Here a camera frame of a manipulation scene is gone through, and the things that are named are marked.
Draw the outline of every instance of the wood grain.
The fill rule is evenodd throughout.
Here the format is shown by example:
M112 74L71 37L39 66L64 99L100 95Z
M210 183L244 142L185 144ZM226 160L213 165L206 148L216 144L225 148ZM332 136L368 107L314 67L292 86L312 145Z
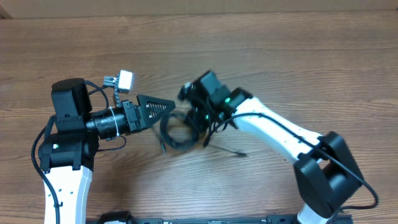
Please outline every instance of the wood grain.
M355 222L397 223L397 37L396 11L1 20L0 223L43 223L43 183L29 154L54 113L52 83L101 83L126 69L136 79L123 99L176 100L181 85L209 68L298 125L342 134L381 198L377 209L350 211ZM103 99L95 95L92 104L98 110ZM129 136L121 151L98 153L87 216L263 217L300 209L291 165L278 153L233 129L211 143L249 156L210 147L162 155L151 131ZM347 204L371 200L360 189Z

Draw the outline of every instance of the black and white robotic arm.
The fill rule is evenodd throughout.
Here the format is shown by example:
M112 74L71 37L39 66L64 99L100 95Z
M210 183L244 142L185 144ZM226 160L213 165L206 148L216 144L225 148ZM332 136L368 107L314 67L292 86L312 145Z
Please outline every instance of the black and white robotic arm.
M92 83L72 79L53 85L52 98L57 114L52 119L58 133L47 133L39 148L40 169L50 182L50 186L45 184L45 224L58 224L55 222L57 217L63 224L86 223L86 201L93 175L93 159L98 150L98 137L112 140L122 134L147 129L175 108L173 101L142 95L137 96L139 105L128 100L120 102L118 92L125 92L129 88L126 84L128 78L123 77L125 74L122 71L115 78L105 78L104 86L114 88L116 107L108 108L107 103L107 108L102 112L89 113L90 93L87 92L86 84ZM100 87L95 88L95 91L102 92ZM230 124L257 136L293 165L300 196L305 202L295 216L294 223L328 223L362 185L369 188L376 199L374 205L362 208L377 205L376 193L363 180L359 167L340 135L330 132L322 136L301 128L271 111L245 90L237 88L229 91L212 71L206 72L193 83L185 84L178 98L189 101L192 106L185 123L198 134L208 130L204 146L219 127ZM52 123L49 124L47 129L51 129ZM330 161L323 169L318 165L322 160ZM54 194L58 204L54 203ZM128 213L102 216L96 223L119 221L136 223Z

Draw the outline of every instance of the table surface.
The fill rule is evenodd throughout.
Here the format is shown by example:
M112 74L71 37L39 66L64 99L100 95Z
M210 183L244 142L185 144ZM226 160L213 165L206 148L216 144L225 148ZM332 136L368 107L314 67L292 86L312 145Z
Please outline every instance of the table surface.
M397 37L397 11L1 20L0 223L43 223L44 187L30 149L54 114L51 85L72 77L100 85L120 69L136 74L122 99L177 100L185 82L213 69L292 122L340 133L381 201L349 213L357 223L397 223ZM91 101L96 110L104 105L101 95ZM263 217L303 204L292 166L241 131L229 128L211 143L245 158L210 147L163 155L151 130L127 140L120 151L97 153L88 218L113 210ZM362 187L346 204L372 202Z

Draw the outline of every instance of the wooden table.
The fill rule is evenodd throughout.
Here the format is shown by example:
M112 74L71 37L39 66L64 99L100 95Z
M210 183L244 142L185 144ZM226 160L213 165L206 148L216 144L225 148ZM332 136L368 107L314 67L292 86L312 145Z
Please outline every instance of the wooden table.
M0 222L43 223L44 188L30 149L54 114L51 84L82 77L100 85L125 69L136 79L122 99L136 101L140 93L177 100L180 87L209 68L304 128L342 134L381 199L377 209L350 211L354 220L398 222L397 11L0 21ZM101 95L92 104L102 108ZM231 128L211 143L248 157L210 147L163 155L150 130L129 136L118 152L97 153L87 217L112 210L141 218L300 210L282 156ZM362 187L346 204L372 202Z

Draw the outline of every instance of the wooden surface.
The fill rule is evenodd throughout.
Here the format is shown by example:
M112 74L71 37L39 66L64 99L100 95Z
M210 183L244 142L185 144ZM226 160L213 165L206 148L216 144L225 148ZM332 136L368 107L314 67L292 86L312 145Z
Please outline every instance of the wooden surface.
M176 100L211 68L294 123L342 134L381 202L350 211L357 223L398 223L398 13L323 12L222 16L102 17L0 21L0 223L43 223L44 188L32 142L54 114L51 84L97 84L120 69L138 93ZM92 97L98 110L100 95ZM177 102L177 110L187 104ZM120 142L101 142L101 147ZM160 152L148 130L118 152L98 153L87 216L263 217L300 210L290 164L256 138L229 128L212 144ZM346 204L372 198L361 188Z
M0 0L5 18L395 10L398 0Z

